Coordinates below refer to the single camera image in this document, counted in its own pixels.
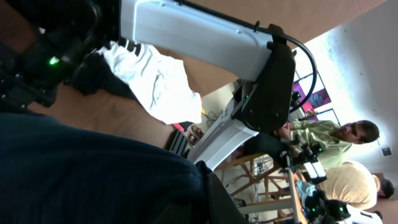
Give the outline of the navy blue shorts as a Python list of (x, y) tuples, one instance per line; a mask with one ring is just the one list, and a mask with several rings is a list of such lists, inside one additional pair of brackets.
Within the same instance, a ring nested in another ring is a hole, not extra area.
[(1, 113), (2, 223), (244, 223), (217, 176), (132, 139)]

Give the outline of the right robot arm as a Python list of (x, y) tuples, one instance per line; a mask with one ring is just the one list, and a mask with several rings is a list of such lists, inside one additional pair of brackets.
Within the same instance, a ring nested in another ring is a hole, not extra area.
[(287, 118), (295, 61), (292, 39), (280, 27), (262, 28), (191, 2), (77, 1), (61, 8), (52, 32), (24, 53), (16, 71), (1, 71), (20, 89), (13, 93), (6, 88), (2, 101), (10, 107), (1, 113), (2, 158), (72, 150), (120, 159), (165, 154), (143, 142), (72, 128), (26, 110), (33, 101), (51, 105), (52, 90), (73, 63), (111, 36), (183, 53), (252, 85), (241, 99), (229, 102), (225, 115), (189, 151), (190, 162), (214, 169), (249, 138), (281, 127)]

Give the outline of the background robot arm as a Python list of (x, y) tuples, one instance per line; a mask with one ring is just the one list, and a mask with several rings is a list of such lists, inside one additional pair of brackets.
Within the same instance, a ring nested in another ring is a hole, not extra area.
[[(376, 213), (369, 213), (352, 207), (346, 202), (327, 199), (326, 192), (317, 185), (327, 180), (326, 171), (318, 160), (323, 152), (319, 144), (307, 144), (300, 141), (298, 136), (292, 140), (281, 139), (286, 147), (280, 157), (286, 160), (287, 171), (295, 174), (297, 166), (303, 165), (307, 170), (304, 180), (296, 178), (290, 184), (293, 197), (298, 200), (300, 208), (297, 210), (308, 223), (381, 223), (382, 218)], [(302, 152), (292, 157), (287, 147), (299, 146)]]

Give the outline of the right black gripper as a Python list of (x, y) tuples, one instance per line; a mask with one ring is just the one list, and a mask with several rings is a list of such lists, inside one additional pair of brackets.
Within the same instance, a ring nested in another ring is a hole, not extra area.
[(44, 33), (23, 52), (1, 43), (1, 111), (25, 112), (37, 102), (56, 100), (85, 55), (120, 36), (120, 0), (9, 1)]

